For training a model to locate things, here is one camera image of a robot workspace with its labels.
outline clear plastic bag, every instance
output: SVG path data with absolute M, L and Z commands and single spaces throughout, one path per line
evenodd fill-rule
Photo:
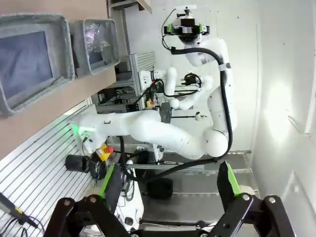
M 100 24 L 91 24 L 85 26 L 84 37 L 87 52 L 102 52 L 104 47 L 110 44 L 105 40 Z

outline gray tray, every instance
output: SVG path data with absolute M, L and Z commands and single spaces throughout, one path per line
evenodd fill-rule
M 101 27 L 102 37 L 109 43 L 100 53 L 89 53 L 85 30 L 88 26 L 97 24 Z M 115 22 L 111 19 L 85 19 L 70 25 L 73 37 L 74 59 L 77 62 L 78 77 L 98 74 L 119 63 L 119 46 Z
M 63 16 L 0 17 L 0 115 L 19 112 L 74 77 L 69 25 Z

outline screw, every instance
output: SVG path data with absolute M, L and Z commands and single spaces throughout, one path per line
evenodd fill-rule
M 64 205 L 65 205 L 65 206 L 69 206 L 69 205 L 70 205 L 70 201 L 69 201 L 69 200 L 66 200 L 66 201 L 64 202 Z
M 249 197 L 248 195 L 246 195 L 246 194 L 243 195 L 242 198 L 243 198 L 245 201 L 249 201 L 249 200 L 250 200 L 250 197 Z
M 269 198 L 269 202 L 271 202 L 271 203 L 275 203 L 275 202 L 276 202 L 276 200 L 275 200 L 273 197 L 270 197 L 270 198 Z
M 90 198 L 90 202 L 96 202 L 96 201 L 97 201 L 97 199 L 95 197 Z

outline black cylinder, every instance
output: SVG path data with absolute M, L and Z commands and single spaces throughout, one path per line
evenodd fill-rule
M 89 171 L 89 157 L 78 155 L 67 155 L 65 167 L 69 171 L 87 173 Z

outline workbench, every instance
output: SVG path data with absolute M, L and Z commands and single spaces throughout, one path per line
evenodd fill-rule
M 106 0 L 0 0 L 0 6 L 0 15 L 56 13 L 69 22 L 108 17 Z M 114 67 L 111 67 L 98 75 L 73 80 L 14 116 L 0 117 L 0 160 L 58 116 L 115 81 Z

